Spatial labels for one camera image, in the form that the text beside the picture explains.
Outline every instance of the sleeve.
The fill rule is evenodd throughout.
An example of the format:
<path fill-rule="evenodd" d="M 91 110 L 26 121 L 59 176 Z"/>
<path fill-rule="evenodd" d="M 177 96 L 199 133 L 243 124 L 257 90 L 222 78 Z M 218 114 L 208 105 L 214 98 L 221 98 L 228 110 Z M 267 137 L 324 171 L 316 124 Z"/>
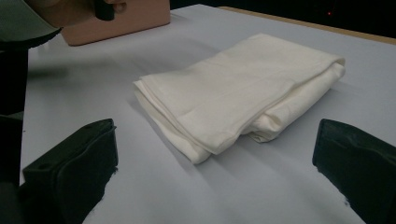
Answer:
<path fill-rule="evenodd" d="M 60 32 L 38 16 L 24 0 L 0 0 L 0 50 L 29 49 Z"/>

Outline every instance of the pink box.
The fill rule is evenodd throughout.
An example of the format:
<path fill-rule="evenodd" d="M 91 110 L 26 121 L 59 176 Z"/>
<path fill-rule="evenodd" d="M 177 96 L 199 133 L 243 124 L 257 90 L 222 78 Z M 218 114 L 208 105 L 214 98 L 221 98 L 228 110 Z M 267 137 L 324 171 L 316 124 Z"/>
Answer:
<path fill-rule="evenodd" d="M 113 21 L 92 18 L 81 24 L 63 28 L 61 34 L 69 46 L 79 46 L 147 30 L 169 22 L 169 0 L 127 0 L 126 11 L 116 14 Z"/>

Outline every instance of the white towel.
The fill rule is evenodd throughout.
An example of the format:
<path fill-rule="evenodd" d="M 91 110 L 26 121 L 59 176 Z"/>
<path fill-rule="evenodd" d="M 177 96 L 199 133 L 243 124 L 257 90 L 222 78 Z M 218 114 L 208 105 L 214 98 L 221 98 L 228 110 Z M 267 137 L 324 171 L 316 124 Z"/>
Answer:
<path fill-rule="evenodd" d="M 254 35 L 183 70 L 141 77 L 140 104 L 193 163 L 240 134 L 276 138 L 345 73 L 345 60 L 270 35 Z"/>

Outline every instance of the white tabletop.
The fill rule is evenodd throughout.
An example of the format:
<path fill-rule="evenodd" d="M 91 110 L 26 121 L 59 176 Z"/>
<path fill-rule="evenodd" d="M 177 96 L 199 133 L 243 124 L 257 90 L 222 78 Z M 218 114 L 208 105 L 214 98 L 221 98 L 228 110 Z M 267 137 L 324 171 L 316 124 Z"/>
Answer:
<path fill-rule="evenodd" d="M 363 223 L 311 160 L 321 119 L 396 145 L 396 46 L 200 5 L 171 14 L 163 27 L 81 47 L 58 35 L 30 50 L 21 167 L 80 127 L 114 119 L 119 171 L 84 223 Z M 257 33 L 344 56 L 346 75 L 276 140 L 242 136 L 193 165 L 140 107 L 132 83 Z"/>

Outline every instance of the hand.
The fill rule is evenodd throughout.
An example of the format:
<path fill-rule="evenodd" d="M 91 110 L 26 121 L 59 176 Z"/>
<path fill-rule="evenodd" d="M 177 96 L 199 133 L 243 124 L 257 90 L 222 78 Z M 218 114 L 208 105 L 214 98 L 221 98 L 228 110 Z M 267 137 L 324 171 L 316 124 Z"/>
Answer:
<path fill-rule="evenodd" d="M 126 9 L 126 0 L 103 0 L 112 4 L 116 13 Z M 46 22 L 65 27 L 94 17 L 93 0 L 25 0 Z"/>

